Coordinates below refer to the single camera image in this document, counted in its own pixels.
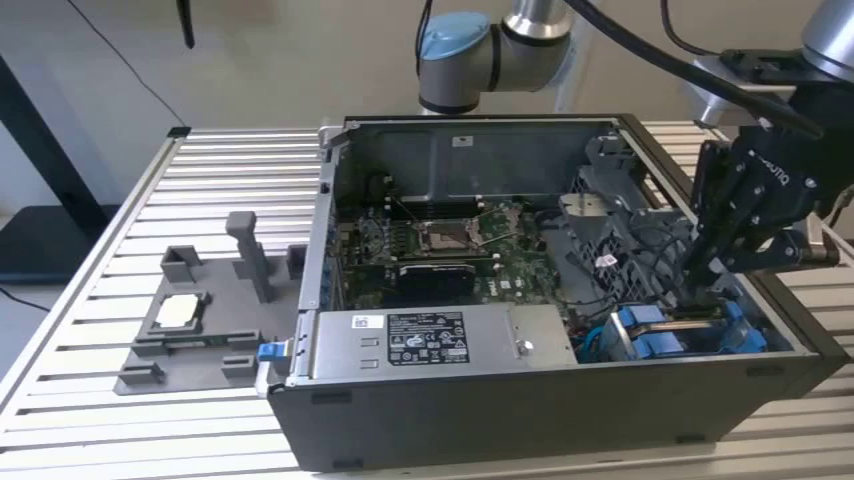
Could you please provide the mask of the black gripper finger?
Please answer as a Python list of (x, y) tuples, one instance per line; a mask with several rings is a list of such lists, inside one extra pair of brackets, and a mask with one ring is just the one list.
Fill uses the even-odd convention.
[(708, 264), (716, 254), (720, 202), (718, 190), (726, 187), (731, 164), (730, 147), (722, 141), (704, 141), (700, 146), (690, 206), (696, 216), (691, 243), (680, 257), (683, 299), (698, 304), (715, 280)]
[(710, 274), (706, 280), (706, 296), (718, 290), (715, 284), (722, 276), (752, 271), (787, 271), (804, 262), (811, 255), (807, 236), (798, 230), (779, 231), (758, 247), (735, 241), (726, 243), (726, 236), (707, 235), (708, 254), (706, 263)]

